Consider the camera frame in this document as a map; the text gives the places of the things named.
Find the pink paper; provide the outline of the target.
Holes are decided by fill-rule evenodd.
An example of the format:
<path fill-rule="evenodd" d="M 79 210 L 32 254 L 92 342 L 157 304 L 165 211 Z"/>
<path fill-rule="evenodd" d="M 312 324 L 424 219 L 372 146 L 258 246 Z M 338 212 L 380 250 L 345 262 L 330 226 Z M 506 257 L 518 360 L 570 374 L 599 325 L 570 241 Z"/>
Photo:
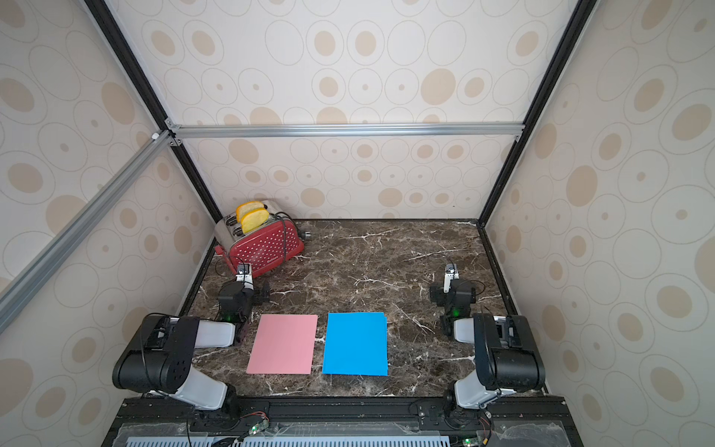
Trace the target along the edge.
<path fill-rule="evenodd" d="M 310 374 L 317 315 L 262 314 L 248 374 Z"/>

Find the blue paper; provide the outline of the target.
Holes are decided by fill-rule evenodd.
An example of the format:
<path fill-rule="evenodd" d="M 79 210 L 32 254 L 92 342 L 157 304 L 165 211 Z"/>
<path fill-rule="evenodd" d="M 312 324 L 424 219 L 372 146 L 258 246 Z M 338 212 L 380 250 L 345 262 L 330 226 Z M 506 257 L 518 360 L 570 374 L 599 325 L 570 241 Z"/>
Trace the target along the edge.
<path fill-rule="evenodd" d="M 387 318 L 384 313 L 331 313 L 322 372 L 388 376 Z"/>

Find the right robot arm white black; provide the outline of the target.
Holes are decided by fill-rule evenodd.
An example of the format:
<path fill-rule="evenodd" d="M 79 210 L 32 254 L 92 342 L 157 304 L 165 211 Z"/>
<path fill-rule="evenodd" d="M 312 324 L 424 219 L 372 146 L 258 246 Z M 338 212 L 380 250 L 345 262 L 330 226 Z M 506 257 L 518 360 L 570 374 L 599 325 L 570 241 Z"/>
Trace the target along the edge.
<path fill-rule="evenodd" d="M 546 383 L 546 368 L 531 326 L 523 316 L 474 313 L 474 283 L 446 279 L 433 283 L 429 299 L 444 310 L 439 318 L 450 339 L 474 348 L 473 370 L 454 383 L 454 400 L 466 410 L 484 410 L 504 396 L 539 390 Z"/>

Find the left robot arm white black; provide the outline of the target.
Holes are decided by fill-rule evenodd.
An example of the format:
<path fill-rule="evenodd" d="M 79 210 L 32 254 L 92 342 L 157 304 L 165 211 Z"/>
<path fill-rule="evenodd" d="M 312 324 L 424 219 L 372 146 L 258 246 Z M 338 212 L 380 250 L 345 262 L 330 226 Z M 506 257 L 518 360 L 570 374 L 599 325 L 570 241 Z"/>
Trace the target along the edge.
<path fill-rule="evenodd" d="M 201 411 L 236 413 L 236 389 L 211 378 L 192 362 L 203 348 L 232 348 L 245 339 L 253 307 L 269 301 L 270 285 L 228 281 L 218 295 L 213 320 L 151 313 L 119 356 L 112 372 L 118 389 L 154 393 L 193 405 Z"/>

